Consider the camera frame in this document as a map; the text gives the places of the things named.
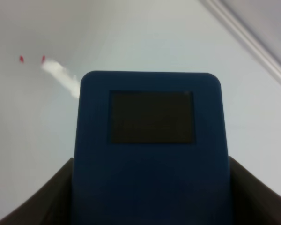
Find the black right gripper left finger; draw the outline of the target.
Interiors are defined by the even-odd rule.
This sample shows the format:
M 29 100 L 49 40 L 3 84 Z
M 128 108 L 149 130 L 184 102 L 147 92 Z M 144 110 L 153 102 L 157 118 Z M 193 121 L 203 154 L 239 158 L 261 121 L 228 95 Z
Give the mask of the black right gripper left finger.
M 70 158 L 32 197 L 0 220 L 0 225 L 71 224 L 73 159 Z

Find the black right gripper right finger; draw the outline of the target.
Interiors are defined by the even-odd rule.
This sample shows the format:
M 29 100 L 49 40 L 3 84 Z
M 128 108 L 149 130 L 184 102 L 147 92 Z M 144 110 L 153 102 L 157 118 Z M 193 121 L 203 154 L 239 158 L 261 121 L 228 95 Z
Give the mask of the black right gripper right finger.
M 281 196 L 229 157 L 235 225 L 281 225 Z

